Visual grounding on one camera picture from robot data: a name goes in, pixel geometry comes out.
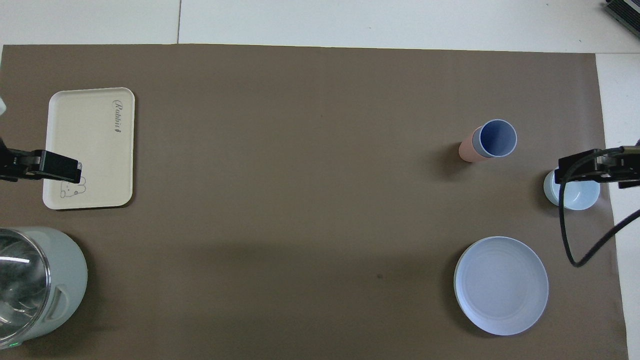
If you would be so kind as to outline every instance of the tray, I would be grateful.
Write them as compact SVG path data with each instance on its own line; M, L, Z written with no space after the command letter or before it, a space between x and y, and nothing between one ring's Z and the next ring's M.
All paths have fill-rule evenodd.
M79 184L45 180L51 209L122 206L133 194L135 98L128 88L60 91L49 101L46 149L82 164Z

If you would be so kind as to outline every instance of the rabbit logo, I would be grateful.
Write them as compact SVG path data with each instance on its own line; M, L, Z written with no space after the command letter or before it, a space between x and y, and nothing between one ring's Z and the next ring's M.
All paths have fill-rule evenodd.
M80 177L80 183L68 183L66 181L60 182L60 197L64 199L65 197L76 196L86 191L86 178L84 176Z
M114 100L111 105L113 105L113 109L115 110L115 115L113 117L113 126L116 133L121 133L120 126L122 125L122 101Z

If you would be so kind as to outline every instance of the black cable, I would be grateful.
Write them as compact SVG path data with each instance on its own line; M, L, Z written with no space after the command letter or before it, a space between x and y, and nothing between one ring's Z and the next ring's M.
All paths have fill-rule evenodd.
M614 227L611 228L611 230L607 231L606 234L604 234L596 243L595 245L593 245L593 247L591 249L589 249L589 251L587 251L587 254L578 262L576 262L576 260L574 260L573 255L571 253L571 248L569 248L569 241L567 240L566 237L566 227L564 225L564 188L566 186L566 184L568 182L570 182L572 180L571 176L573 175L573 173L581 166L583 166L584 164L586 164L587 162L599 157L599 156L603 156L603 155L608 155L608 154L621 154L623 152L623 148L622 147L615 147L612 149L606 149L606 150L599 150L596 152L593 152L591 154L588 154L587 156L581 158L580 160L576 161L572 166L569 167L569 169L566 171L566 173L564 174L564 177L562 178L561 184L560 184L560 194L559 194L559 199L558 199L558 212L560 215L560 232L562 233L562 241L564 244L564 251L566 252L566 256L569 258L569 262L571 263L571 265L579 268L582 265L586 264L587 261L589 261L589 259L591 259L591 257L598 251L600 250L600 248L607 243L607 241L609 241L618 231L622 230L622 228L624 228L625 226L629 225L629 223L631 223L632 221L634 221L635 219L640 217L640 209L633 212L631 215L627 216L626 218L624 218L621 222L619 222L618 224L616 224Z

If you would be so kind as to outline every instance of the white table surface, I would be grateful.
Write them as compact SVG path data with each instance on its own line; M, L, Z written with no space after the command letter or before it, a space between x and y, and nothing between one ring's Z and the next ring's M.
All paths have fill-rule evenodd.
M604 13L603 3L0 0L0 44L180 42L596 53L606 145L634 145L640 138L640 39ZM640 188L611 186L611 203L620 221L640 206ZM616 243L629 358L640 360L640 222L620 232Z

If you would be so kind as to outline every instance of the electric kettle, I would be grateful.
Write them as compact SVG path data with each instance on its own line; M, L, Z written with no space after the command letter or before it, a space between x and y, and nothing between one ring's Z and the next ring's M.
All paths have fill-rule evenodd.
M49 227L0 228L0 350L66 322L84 296L78 245Z

